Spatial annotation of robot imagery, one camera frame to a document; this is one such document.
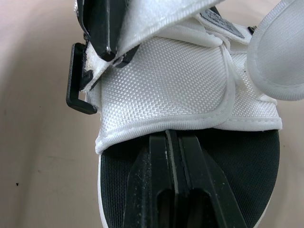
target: beige background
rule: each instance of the beige background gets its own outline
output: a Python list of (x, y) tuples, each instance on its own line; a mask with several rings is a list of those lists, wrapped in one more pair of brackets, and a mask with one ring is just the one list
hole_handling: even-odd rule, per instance
[[(227, 0), (223, 16), (256, 25), (278, 0)], [(72, 0), (0, 1), (0, 228), (100, 228), (98, 115), (65, 103)], [(281, 162), (261, 228), (304, 223), (304, 102), (279, 102)]]

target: gray tag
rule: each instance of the gray tag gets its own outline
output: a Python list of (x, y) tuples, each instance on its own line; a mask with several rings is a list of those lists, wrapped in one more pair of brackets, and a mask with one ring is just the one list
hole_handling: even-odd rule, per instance
[(221, 16), (219, 16), (215, 12), (207, 9), (204, 12), (200, 13), (200, 15), (204, 19), (206, 19), (206, 20), (212, 22), (213, 24), (215, 24), (215, 25), (217, 25), (217, 26), (219, 26), (219, 27), (227, 30), (228, 32), (231, 32), (231, 33), (233, 33), (234, 35), (236, 35), (238, 37), (245, 38), (242, 35), (242, 33), (240, 33), (238, 31), (238, 29), (231, 22), (223, 19)]

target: textured nylon fabric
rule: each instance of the textured nylon fabric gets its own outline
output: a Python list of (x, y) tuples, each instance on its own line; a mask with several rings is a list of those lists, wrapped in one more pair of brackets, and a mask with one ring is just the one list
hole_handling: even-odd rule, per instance
[(255, 85), (280, 100), (304, 99), (304, 1), (281, 1), (258, 26), (247, 66)]
[(235, 94), (221, 47), (158, 37), (141, 44), (130, 64), (110, 69), (100, 83), (97, 153), (166, 129), (219, 125), (230, 115)]
[[(152, 37), (161, 29), (174, 25), (203, 9), (210, 8), (221, 0), (130, 0), (123, 20), (117, 47), (117, 58), (133, 47)], [(88, 92), (100, 75), (112, 64), (98, 60), (90, 50), (87, 59), (91, 64), (87, 70), (93, 71), (93, 79), (84, 88)]]
[(257, 98), (257, 90), (254, 89), (244, 67), (246, 54), (234, 54), (232, 59), (245, 85), (236, 87), (231, 116), (216, 128), (238, 131), (281, 129), (282, 120), (277, 113), (275, 103), (261, 101)]

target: black plastic buckle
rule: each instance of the black plastic buckle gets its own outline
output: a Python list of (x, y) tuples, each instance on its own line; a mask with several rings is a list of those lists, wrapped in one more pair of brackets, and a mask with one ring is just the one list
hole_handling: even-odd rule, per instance
[(256, 30), (256, 28), (257, 28), (256, 26), (251, 26), (251, 27), (248, 27), (248, 30), (253, 35), (254, 32), (255, 32), (255, 30)]
[(78, 21), (97, 55), (109, 62), (116, 57), (126, 0), (77, 0)]
[(72, 46), (70, 71), (66, 90), (66, 103), (69, 107), (77, 111), (91, 115), (97, 113), (97, 109), (93, 105), (78, 98), (82, 75), (84, 73), (85, 48), (86, 46), (81, 43), (76, 43)]

